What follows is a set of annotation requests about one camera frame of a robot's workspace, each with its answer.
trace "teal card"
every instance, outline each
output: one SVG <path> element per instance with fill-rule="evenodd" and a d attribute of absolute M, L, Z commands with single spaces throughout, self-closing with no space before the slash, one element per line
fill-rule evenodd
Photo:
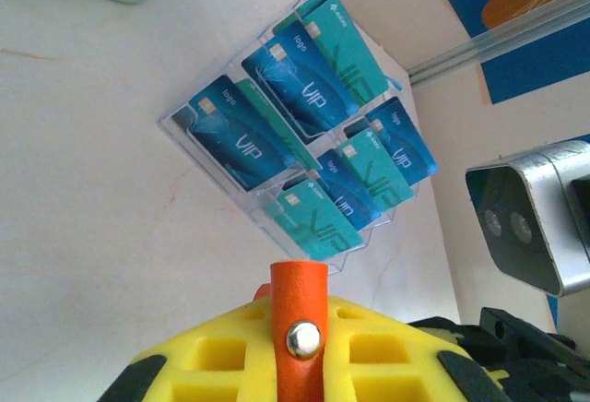
<path fill-rule="evenodd" d="M 297 9 L 301 21 L 358 105 L 389 88 L 387 79 L 340 0 L 309 0 Z M 293 22 L 281 22 L 275 32 Z"/>
<path fill-rule="evenodd" d="M 381 211 L 387 211 L 414 196 L 404 175 L 370 127 L 341 144 L 338 153 L 359 176 Z"/>
<path fill-rule="evenodd" d="M 277 198 L 283 209 L 266 212 L 314 261 L 323 261 L 363 243 L 352 224 L 313 179 L 291 187 Z"/>
<path fill-rule="evenodd" d="M 263 118 L 268 121 L 273 130 L 285 142 L 287 148 L 306 170 L 320 170 L 322 168 L 290 125 L 287 124 L 283 116 L 265 98 L 265 95 L 251 79 L 244 79 L 237 82 L 236 86 Z"/>

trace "metal bolt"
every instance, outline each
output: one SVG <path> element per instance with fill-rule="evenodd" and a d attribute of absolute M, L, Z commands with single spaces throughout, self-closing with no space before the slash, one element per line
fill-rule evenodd
<path fill-rule="evenodd" d="M 287 349 L 298 359 L 315 356 L 322 345 L 322 335 L 315 324 L 299 321 L 291 326 L 287 333 Z"/>

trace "poster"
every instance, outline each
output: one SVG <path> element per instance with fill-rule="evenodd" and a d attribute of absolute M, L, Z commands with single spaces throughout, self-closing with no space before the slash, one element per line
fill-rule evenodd
<path fill-rule="evenodd" d="M 448 0 L 469 36 L 553 0 Z M 590 19 L 483 63 L 492 103 L 590 71 Z"/>

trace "card chip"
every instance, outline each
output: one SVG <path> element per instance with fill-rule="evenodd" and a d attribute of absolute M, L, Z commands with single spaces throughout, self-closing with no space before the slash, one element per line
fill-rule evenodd
<path fill-rule="evenodd" d="M 312 39 L 317 38 L 322 33 L 320 28 L 317 27 L 317 24 L 315 23 L 315 21 L 310 22 L 307 26 L 305 26 L 305 29 L 310 34 Z"/>
<path fill-rule="evenodd" d="M 355 156 L 357 154 L 357 150 L 352 146 L 346 146 L 346 147 L 342 148 L 342 151 L 344 151 L 344 154 L 346 155 L 347 158 L 352 158 L 353 156 Z"/>
<path fill-rule="evenodd" d="M 287 57 L 285 49 L 280 44 L 275 44 L 270 48 L 270 54 L 275 58 L 275 61 L 280 61 Z"/>
<path fill-rule="evenodd" d="M 292 206 L 296 206 L 297 204 L 300 203 L 300 200 L 297 196 L 295 196 L 293 193 L 291 193 L 290 195 L 287 195 L 285 197 L 285 199 L 287 199 L 287 202 L 289 202 Z"/>
<path fill-rule="evenodd" d="M 203 98 L 199 101 L 199 107 L 205 112 L 206 114 L 211 114 L 216 110 L 215 104 L 211 102 L 209 98 Z"/>
<path fill-rule="evenodd" d="M 372 123 L 371 123 L 371 127 L 375 132 L 381 132 L 384 129 L 384 123 L 382 123 L 380 120 L 375 119 Z"/>

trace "silver camera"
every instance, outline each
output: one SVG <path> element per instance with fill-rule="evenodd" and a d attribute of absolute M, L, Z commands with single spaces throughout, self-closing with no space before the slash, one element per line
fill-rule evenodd
<path fill-rule="evenodd" d="M 556 297 L 590 287 L 590 144 L 503 157 L 466 182 L 500 271 Z"/>

